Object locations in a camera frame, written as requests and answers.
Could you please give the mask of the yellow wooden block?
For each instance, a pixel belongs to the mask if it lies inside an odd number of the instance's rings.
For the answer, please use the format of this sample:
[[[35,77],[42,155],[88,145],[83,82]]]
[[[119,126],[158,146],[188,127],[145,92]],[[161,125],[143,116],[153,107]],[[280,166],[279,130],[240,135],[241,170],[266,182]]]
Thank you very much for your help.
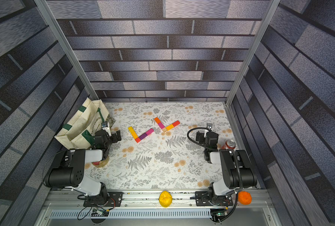
[[[128,130],[132,135],[135,135],[135,131],[134,131],[133,127],[129,127]]]

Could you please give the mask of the red wooden block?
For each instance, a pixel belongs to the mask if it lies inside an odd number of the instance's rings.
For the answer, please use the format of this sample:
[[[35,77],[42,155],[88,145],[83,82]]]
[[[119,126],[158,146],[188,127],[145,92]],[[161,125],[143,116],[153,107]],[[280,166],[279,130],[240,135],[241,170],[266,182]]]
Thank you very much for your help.
[[[179,121],[175,121],[175,122],[173,123],[173,126],[176,127],[176,126],[179,125],[179,124],[180,124]]]

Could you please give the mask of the purple wooden block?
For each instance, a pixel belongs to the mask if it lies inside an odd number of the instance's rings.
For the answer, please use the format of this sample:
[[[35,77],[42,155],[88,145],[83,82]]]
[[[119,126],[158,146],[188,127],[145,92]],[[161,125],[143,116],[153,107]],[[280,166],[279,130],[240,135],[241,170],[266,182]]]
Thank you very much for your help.
[[[140,140],[143,140],[143,139],[146,138],[146,137],[147,137],[147,134],[144,133],[144,134],[142,134],[142,135],[139,137],[139,139],[140,139]]]

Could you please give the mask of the yellow-orange wooden block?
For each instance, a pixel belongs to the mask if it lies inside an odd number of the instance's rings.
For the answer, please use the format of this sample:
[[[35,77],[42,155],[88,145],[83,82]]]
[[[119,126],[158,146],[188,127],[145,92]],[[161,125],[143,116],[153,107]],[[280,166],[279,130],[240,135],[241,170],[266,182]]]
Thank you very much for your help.
[[[169,131],[171,130],[172,128],[174,128],[175,126],[173,124],[170,124],[169,126],[166,127],[166,130]]]

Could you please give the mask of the magenta wooden block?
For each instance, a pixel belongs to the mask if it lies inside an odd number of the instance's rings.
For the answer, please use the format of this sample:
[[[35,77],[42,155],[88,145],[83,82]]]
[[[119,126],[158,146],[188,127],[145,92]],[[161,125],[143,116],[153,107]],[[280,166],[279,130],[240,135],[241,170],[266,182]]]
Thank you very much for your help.
[[[152,134],[153,132],[154,132],[154,129],[151,128],[151,129],[149,129],[149,130],[146,132],[146,134],[147,134],[147,135],[150,135],[150,134]]]

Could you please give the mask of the pink wooden block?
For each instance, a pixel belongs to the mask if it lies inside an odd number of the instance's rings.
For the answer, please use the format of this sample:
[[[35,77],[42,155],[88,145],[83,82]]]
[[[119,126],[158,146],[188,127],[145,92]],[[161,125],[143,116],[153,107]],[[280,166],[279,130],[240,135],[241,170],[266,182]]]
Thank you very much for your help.
[[[165,126],[164,126],[161,122],[159,122],[158,125],[159,125],[159,127],[160,127],[162,130],[165,129]]]

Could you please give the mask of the orange wooden block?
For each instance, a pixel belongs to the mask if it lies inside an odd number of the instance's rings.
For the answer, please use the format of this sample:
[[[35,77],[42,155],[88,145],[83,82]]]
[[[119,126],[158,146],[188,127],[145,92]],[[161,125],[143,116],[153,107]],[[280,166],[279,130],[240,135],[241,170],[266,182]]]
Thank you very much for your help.
[[[157,123],[157,124],[159,124],[159,123],[161,123],[161,121],[160,121],[160,119],[159,118],[154,118],[154,120],[155,120],[155,122]]]

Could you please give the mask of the orange-yellow wooden block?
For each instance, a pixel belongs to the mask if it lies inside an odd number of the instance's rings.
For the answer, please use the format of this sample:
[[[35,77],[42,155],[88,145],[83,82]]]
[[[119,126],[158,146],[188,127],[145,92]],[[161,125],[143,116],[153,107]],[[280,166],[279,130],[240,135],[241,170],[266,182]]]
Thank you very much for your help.
[[[131,134],[132,134],[132,136],[133,136],[134,139],[139,138],[135,132],[132,132]]]

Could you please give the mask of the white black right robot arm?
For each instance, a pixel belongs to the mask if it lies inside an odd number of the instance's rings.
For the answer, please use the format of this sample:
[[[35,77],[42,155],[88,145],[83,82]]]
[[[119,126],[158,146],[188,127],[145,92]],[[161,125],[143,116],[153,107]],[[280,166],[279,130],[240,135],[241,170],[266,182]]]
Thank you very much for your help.
[[[221,149],[218,149],[219,135],[206,130],[204,133],[196,133],[196,141],[204,148],[204,159],[210,164],[221,165],[222,178],[212,182],[208,191],[196,192],[193,199],[197,205],[232,205],[231,195],[242,195],[244,188],[257,185],[257,178],[251,167],[252,163],[245,150],[235,150],[236,142],[227,140]]]

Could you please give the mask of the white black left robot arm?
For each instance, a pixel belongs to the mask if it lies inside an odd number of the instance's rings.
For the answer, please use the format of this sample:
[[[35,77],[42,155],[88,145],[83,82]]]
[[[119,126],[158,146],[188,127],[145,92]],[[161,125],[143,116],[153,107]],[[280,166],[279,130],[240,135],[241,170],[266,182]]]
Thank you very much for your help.
[[[42,174],[42,182],[50,188],[68,188],[84,196],[84,206],[104,206],[110,196],[102,182],[84,175],[85,164],[105,163],[110,147],[121,141],[120,130],[109,134],[104,130],[96,133],[92,149],[75,149],[61,151],[54,157],[51,169]]]

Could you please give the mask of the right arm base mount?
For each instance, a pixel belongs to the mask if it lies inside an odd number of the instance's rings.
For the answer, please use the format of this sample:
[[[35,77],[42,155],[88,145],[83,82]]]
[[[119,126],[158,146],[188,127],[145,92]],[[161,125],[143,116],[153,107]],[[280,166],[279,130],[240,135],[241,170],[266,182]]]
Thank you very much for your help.
[[[195,195],[190,199],[195,200],[198,207],[202,206],[233,206],[231,196],[216,196],[214,193],[210,194],[207,191],[196,191]]]

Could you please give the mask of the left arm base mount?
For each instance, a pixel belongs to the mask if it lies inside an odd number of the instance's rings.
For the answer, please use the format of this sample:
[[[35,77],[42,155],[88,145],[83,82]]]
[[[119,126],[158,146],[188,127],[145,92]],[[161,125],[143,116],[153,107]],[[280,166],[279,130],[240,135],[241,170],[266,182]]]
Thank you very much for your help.
[[[84,207],[120,207],[123,192],[103,192],[97,196],[87,196],[84,200]]]

